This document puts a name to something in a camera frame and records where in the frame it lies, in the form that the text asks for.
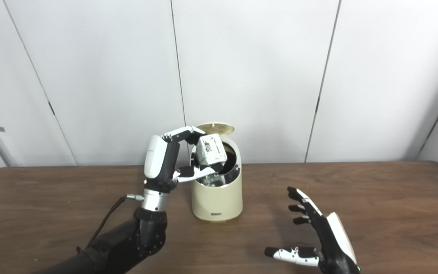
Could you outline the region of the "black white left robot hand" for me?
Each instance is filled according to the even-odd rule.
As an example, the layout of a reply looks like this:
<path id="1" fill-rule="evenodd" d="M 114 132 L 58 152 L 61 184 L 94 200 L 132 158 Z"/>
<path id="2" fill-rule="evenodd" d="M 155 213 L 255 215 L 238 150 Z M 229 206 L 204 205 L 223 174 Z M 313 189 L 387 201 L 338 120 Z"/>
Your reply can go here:
<path id="1" fill-rule="evenodd" d="M 195 146 L 194 163 L 175 169 L 182 141 Z M 170 193 L 181 182 L 221 172 L 226 161 L 227 154 L 218 134 L 209 135 L 195 126 L 185 126 L 153 135 L 144 166 L 145 189 Z"/>

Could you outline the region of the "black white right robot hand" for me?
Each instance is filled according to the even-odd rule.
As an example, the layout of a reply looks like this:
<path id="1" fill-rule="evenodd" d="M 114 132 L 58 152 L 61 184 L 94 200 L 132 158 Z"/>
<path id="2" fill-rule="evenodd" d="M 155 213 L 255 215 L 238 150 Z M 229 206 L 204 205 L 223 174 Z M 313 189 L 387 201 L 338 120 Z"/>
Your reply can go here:
<path id="1" fill-rule="evenodd" d="M 350 239 L 339 215 L 324 215 L 313 200 L 298 188 L 287 187 L 290 199 L 298 204 L 289 205 L 291 212 L 302 213 L 294 218 L 295 225 L 309 224 L 315 230 L 321 248 L 292 247 L 287 249 L 266 247 L 264 255 L 275 260 L 301 266 L 318 267 L 323 274 L 359 274 L 360 267 Z"/>

